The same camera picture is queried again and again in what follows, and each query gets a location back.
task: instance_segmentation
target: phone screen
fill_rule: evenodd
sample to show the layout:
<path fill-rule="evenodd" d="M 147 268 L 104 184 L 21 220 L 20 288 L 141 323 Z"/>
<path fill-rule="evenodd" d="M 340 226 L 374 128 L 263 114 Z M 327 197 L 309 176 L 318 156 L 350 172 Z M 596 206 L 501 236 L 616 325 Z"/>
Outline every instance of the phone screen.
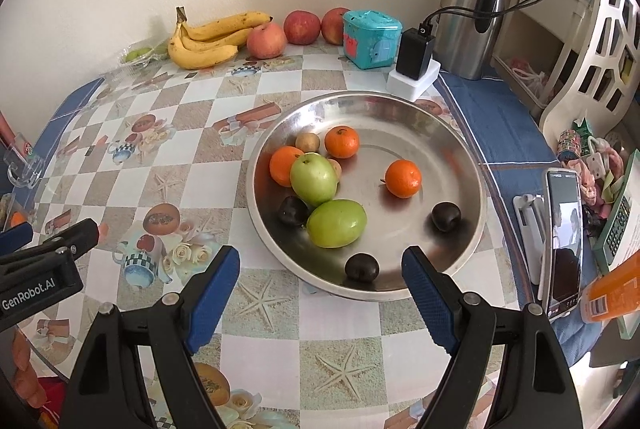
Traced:
<path fill-rule="evenodd" d="M 577 175 L 558 171 L 547 175 L 554 254 L 549 316 L 577 304 L 582 267 L 582 207 Z"/>

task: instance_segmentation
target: teal plastic box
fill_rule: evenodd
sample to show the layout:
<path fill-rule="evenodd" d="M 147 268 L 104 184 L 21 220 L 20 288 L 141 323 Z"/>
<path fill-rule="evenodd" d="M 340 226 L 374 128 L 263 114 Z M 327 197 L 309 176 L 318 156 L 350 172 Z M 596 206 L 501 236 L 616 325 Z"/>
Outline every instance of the teal plastic box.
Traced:
<path fill-rule="evenodd" d="M 344 54 L 361 70 L 391 66 L 398 51 L 402 23 L 375 10 L 347 12 Z"/>

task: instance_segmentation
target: black plum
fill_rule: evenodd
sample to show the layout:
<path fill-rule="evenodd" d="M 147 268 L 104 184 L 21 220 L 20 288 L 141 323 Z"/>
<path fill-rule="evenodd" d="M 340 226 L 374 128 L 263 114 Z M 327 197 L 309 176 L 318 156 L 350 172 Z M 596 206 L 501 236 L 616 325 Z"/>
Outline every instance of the black plum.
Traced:
<path fill-rule="evenodd" d="M 347 260 L 344 272 L 349 279 L 360 283 L 371 283 L 378 277 L 380 265 L 372 255 L 357 253 Z"/>
<path fill-rule="evenodd" d="M 462 219 L 460 208 L 455 203 L 440 202 L 431 211 L 431 221 L 441 232 L 451 232 Z"/>
<path fill-rule="evenodd" d="M 277 215 L 278 219 L 288 227 L 300 227 L 309 217 L 309 209 L 299 197 L 287 196 L 282 200 Z"/>

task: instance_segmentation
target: table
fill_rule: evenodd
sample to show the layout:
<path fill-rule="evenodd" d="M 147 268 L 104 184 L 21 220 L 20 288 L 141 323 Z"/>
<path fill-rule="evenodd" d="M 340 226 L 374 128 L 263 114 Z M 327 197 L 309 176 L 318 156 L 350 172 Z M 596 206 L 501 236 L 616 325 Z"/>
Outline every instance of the table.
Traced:
<path fill-rule="evenodd" d="M 179 292 L 230 244 L 241 256 L 240 279 L 194 361 L 220 369 L 236 397 L 252 406 L 242 417 L 251 422 L 254 411 L 279 413 L 274 426 L 283 429 L 324 428 L 328 421 L 352 427 L 356 417 L 363 427 L 382 427 L 428 395 L 449 357 L 434 345 L 413 301 L 351 301 L 300 282 L 258 239 L 246 208 L 248 160 L 271 120 L 332 91 L 386 92 L 389 71 L 363 72 L 341 47 L 317 42 L 289 45 L 278 59 L 240 54 L 194 72 L 155 64 L 115 87 L 101 84 L 67 117 L 34 197 L 33 242 L 84 218 L 105 223 L 108 233 L 78 260 L 82 292 L 22 324 L 33 346 L 69 377 L 102 302 L 123 310 L 149 306 Z M 433 87 L 418 105 L 457 128 Z M 146 232 L 148 215 L 161 223 L 175 209 L 175 232 Z M 454 280 L 492 305 L 518 308 L 503 239 L 489 199 L 478 249 Z M 132 267 L 125 276 L 123 268 Z M 161 419 L 166 406 L 150 349 L 140 348 L 140 355 Z M 492 354 L 488 372 L 500 360 Z"/>

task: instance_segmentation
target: orange bottle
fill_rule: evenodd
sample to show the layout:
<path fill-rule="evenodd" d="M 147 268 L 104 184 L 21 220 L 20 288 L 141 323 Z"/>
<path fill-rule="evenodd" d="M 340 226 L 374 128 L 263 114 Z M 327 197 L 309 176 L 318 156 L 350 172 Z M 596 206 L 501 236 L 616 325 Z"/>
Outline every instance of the orange bottle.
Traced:
<path fill-rule="evenodd" d="M 582 292 L 580 313 L 586 323 L 620 317 L 640 309 L 640 250 Z"/>

